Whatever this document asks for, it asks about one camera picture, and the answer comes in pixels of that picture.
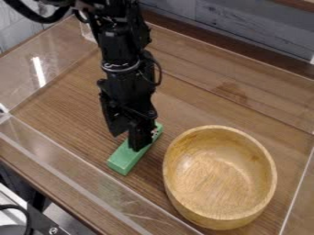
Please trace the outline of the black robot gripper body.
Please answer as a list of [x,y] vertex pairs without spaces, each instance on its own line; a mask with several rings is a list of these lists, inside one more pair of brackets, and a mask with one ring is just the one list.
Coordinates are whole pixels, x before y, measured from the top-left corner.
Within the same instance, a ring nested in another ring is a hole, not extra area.
[[97,81],[98,95],[106,95],[116,102],[128,122],[157,118],[151,101],[159,86],[156,66],[155,60],[137,60],[133,65],[101,64],[106,78]]

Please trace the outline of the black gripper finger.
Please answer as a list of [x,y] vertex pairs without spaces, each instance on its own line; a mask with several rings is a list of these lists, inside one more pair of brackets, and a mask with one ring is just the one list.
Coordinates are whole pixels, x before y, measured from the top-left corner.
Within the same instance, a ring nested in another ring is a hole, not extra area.
[[128,147],[133,151],[140,151],[152,143],[156,125],[152,119],[130,120],[128,123]]
[[110,134],[117,137],[126,131],[128,119],[124,116],[121,107],[106,95],[98,96],[101,112]]

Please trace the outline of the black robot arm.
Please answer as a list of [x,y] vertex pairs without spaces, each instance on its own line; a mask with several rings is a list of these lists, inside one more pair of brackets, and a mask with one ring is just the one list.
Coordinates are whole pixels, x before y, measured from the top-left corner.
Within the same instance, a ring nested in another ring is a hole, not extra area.
[[152,143],[157,112],[152,95],[161,83],[161,67],[145,49],[151,43],[138,0],[38,0],[68,6],[90,28],[101,54],[98,100],[108,130],[125,133],[128,147],[138,151]]

